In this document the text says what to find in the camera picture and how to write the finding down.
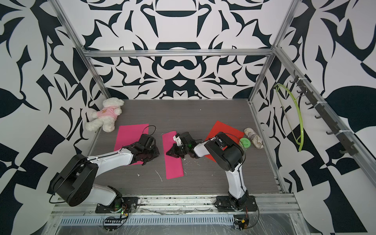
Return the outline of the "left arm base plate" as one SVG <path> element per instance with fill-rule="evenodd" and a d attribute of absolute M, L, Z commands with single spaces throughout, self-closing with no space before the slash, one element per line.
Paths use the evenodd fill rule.
<path fill-rule="evenodd" d="M 119 197 L 117 196 L 110 205 L 97 204 L 95 213 L 128 213 L 137 208 L 138 197 Z"/>

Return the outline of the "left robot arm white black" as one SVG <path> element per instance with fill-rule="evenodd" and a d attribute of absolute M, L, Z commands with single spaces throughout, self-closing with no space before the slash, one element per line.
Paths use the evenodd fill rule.
<path fill-rule="evenodd" d="M 71 207 L 96 203 L 118 212 L 124 206 L 122 194 L 114 187 L 96 185 L 95 179 L 121 166 L 137 162 L 145 165 L 158 156 L 155 138 L 149 134 L 142 134 L 137 142 L 111 153 L 90 157 L 77 154 L 54 177 L 51 190 Z"/>

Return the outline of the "magenta paper sheet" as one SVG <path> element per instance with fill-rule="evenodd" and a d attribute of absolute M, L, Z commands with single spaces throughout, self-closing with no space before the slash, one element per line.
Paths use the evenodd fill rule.
<path fill-rule="evenodd" d="M 165 173 L 167 179 L 174 179 L 184 176 L 181 158 L 174 158 L 167 155 L 167 152 L 173 147 L 173 144 L 175 144 L 173 137 L 176 134 L 176 131 L 172 131 L 162 135 L 165 160 Z"/>
<path fill-rule="evenodd" d="M 123 146 L 129 146 L 138 142 L 142 134 L 148 134 L 148 124 L 120 126 L 114 151 L 119 151 Z"/>

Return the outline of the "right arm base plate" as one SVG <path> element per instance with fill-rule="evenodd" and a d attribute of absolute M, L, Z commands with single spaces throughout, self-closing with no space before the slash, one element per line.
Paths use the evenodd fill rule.
<path fill-rule="evenodd" d="M 214 206 L 219 212 L 256 212 L 258 210 L 255 197 L 247 195 L 240 199 L 232 196 L 217 196 Z"/>

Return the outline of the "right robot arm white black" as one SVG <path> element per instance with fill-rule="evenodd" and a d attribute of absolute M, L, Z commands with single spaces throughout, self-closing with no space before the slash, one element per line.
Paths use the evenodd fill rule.
<path fill-rule="evenodd" d="M 195 159 L 207 155 L 212 156 L 226 173 L 230 207 L 239 210 L 245 206 L 249 193 L 242 174 L 242 166 L 245 160 L 243 147 L 223 132 L 219 132 L 203 142 L 194 140 L 189 132 L 176 134 L 173 140 L 174 144 L 166 153 L 168 156 L 184 158 L 189 155 Z"/>

